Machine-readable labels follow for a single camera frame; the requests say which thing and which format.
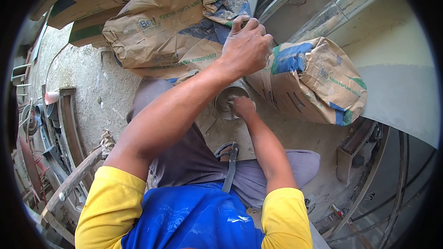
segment yellow sleeve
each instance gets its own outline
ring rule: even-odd
[[[312,248],[303,193],[284,187],[271,191],[263,203],[261,226],[264,231],[262,249]]]
[[[75,247],[121,248],[121,238],[141,216],[145,187],[123,170],[100,167],[75,230]]]

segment gray pipe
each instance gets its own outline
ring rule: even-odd
[[[375,0],[332,0],[306,22],[287,42],[304,42],[327,36]]]

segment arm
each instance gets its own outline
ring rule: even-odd
[[[233,21],[222,56],[145,107],[120,136],[95,179],[75,234],[78,248],[121,248],[141,216],[149,165],[178,141],[201,110],[235,80],[264,68],[272,36],[248,16]]]
[[[222,56],[182,84],[166,91],[144,108],[120,136],[104,165],[146,181],[149,165],[177,142],[202,109],[227,85],[264,68],[272,36],[255,18],[233,21]]]
[[[251,99],[244,96],[235,98],[235,114],[241,117],[248,127],[255,156],[268,180],[266,194],[282,187],[299,188],[283,146],[260,119]]]
[[[291,165],[280,141],[260,119],[251,99],[235,98],[235,114],[251,135],[255,155],[268,180],[261,225],[265,233],[262,249],[311,249],[312,237],[304,204]]]

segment plastic cup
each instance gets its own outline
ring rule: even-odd
[[[52,103],[56,103],[59,98],[60,94],[58,93],[58,91],[47,91],[45,93],[45,104],[49,105]]]

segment right hand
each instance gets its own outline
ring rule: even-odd
[[[234,114],[242,119],[248,114],[255,113],[256,106],[251,98],[245,96],[234,99]]]
[[[247,20],[249,21],[241,29],[241,23]],[[221,52],[220,59],[224,60],[225,71],[239,79],[263,69],[271,53],[269,47],[272,42],[273,37],[266,34],[258,19],[249,19],[249,16],[236,17]]]

